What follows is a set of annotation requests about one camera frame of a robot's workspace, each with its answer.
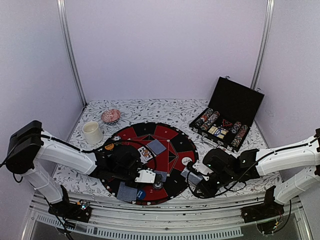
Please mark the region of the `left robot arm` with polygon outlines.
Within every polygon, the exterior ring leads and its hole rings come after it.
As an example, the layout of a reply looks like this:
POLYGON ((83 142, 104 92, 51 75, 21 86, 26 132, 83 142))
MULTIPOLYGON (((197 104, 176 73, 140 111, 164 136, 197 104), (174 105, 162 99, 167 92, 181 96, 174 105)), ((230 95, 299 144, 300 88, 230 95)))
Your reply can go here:
POLYGON ((63 217, 70 217, 75 210, 67 191, 52 179, 40 161, 64 165, 100 180, 118 179, 131 188, 153 183, 155 173, 142 164, 140 152, 121 142, 109 142, 111 150, 106 146, 83 150, 52 136, 43 130, 40 121, 33 120, 11 135, 3 165, 25 178, 63 217))

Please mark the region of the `orange big blind button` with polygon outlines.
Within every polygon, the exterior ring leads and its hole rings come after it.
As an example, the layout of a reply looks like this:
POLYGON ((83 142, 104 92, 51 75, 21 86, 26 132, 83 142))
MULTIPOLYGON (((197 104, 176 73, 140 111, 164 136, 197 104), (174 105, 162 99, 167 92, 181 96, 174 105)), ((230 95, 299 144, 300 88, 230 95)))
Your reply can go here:
POLYGON ((110 144, 104 146, 104 149, 106 151, 112 151, 114 148, 115 148, 115 145, 113 143, 110 143, 110 144))

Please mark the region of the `white dealer button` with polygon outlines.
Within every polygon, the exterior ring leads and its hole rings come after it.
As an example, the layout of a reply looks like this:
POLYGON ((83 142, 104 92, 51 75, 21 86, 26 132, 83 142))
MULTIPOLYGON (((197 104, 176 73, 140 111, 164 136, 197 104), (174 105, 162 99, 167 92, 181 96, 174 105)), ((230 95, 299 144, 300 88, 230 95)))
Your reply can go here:
POLYGON ((183 164, 184 166, 187 166, 188 163, 192 163, 193 160, 192 160, 190 157, 183 157, 183 158, 181 159, 181 162, 182 162, 182 164, 183 164))

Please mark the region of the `blue playing card deck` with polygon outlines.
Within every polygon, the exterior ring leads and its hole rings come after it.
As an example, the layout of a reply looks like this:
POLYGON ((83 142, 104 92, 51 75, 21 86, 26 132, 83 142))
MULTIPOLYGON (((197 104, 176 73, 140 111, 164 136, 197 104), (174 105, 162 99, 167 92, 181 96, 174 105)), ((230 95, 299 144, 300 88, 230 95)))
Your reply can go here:
POLYGON ((191 185, 196 186, 198 185, 204 178, 201 174, 194 174, 193 172, 189 171, 187 168, 185 168, 181 172, 181 176, 184 178, 187 178, 191 185))

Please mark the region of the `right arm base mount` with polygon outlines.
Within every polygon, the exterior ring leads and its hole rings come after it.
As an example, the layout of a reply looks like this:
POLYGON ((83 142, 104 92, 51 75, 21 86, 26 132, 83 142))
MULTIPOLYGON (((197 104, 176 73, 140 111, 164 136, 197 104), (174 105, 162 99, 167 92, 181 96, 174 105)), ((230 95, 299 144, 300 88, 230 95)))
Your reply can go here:
POLYGON ((273 218, 256 224, 257 230, 263 235, 272 235, 279 230, 279 225, 283 218, 284 206, 271 200, 264 200, 261 204, 243 207, 241 217, 245 223, 258 222, 273 218))

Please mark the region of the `blue small blind button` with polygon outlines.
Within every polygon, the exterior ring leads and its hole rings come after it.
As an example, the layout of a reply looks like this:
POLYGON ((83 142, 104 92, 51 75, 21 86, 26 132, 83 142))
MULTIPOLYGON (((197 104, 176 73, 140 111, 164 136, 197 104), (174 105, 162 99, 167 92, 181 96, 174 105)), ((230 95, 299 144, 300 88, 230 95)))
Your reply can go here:
POLYGON ((146 192, 143 189, 139 189, 137 191, 136 199, 137 200, 143 200, 145 197, 146 197, 146 192))

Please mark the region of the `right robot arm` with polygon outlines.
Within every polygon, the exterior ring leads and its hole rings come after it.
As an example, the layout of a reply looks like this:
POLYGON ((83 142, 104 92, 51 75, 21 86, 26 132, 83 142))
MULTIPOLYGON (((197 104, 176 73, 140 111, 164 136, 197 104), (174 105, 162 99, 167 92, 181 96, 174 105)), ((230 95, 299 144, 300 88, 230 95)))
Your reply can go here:
POLYGON ((220 188, 229 192, 239 182, 246 183, 269 173, 302 167, 287 181, 268 188, 263 203, 241 209, 245 222, 275 217, 284 213, 284 205, 293 197, 319 183, 320 130, 316 129, 314 135, 301 142, 277 148, 245 150, 238 157, 214 148, 205 155, 200 167, 190 164, 188 167, 204 177, 193 191, 202 199, 218 196, 220 188))

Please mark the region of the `small poker chip stack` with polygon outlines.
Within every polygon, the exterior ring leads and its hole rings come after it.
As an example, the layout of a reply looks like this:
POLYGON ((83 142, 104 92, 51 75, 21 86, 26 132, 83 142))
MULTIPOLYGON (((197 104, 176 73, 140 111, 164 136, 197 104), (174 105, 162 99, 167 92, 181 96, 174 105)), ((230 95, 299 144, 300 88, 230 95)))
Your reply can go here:
POLYGON ((159 190, 161 190, 161 189, 163 188, 163 182, 161 181, 161 182, 159 182, 159 183, 154 183, 154 184, 152 185, 152 187, 153 187, 153 189, 155 189, 156 191, 159 191, 159 190))

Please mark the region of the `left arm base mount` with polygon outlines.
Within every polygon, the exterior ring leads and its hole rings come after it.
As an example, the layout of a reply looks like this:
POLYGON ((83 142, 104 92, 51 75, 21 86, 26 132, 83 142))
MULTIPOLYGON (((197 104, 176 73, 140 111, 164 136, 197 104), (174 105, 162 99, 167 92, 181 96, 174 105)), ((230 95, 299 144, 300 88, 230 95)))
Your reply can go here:
POLYGON ((72 203, 69 200, 67 190, 61 185, 62 200, 58 203, 50 203, 48 213, 68 220, 88 223, 92 214, 90 202, 79 200, 72 203))

